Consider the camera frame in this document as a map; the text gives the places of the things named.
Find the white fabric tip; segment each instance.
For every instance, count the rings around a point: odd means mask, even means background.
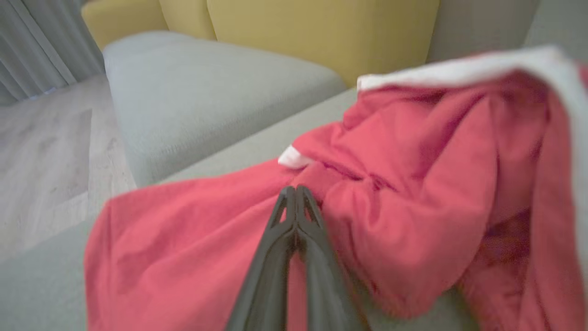
[[[300,154],[292,145],[288,146],[278,158],[278,164],[290,169],[301,169],[313,162],[313,159]]]

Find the red garment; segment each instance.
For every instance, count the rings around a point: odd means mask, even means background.
[[[584,330],[568,122],[522,72],[386,84],[293,143],[314,160],[301,170],[272,160],[115,198],[86,250],[89,330],[222,330],[280,190],[298,184],[385,311],[416,316],[457,284],[482,330]],[[289,330],[306,329],[305,300],[294,259]]]

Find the curtain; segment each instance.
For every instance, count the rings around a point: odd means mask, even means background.
[[[85,0],[0,0],[0,105],[104,72]]]

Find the gray seat cushion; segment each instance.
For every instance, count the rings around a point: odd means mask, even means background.
[[[341,119],[356,99],[346,91],[262,130],[166,179],[185,180],[236,171],[277,157],[298,135]],[[85,329],[83,250],[93,220],[85,221],[40,244],[19,258],[0,264],[0,330],[61,331]],[[450,290],[427,314],[412,320],[385,315],[361,291],[363,308],[374,331],[477,330],[463,300]]]
[[[104,59],[138,186],[346,88],[320,65],[169,31],[116,41]]]

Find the yellow cushion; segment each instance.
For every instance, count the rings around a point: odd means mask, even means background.
[[[100,49],[128,35],[168,29],[159,0],[89,1],[82,17]]]
[[[306,59],[345,82],[423,64],[438,0],[208,0],[219,41]]]
[[[159,0],[170,31],[215,40],[206,0]]]

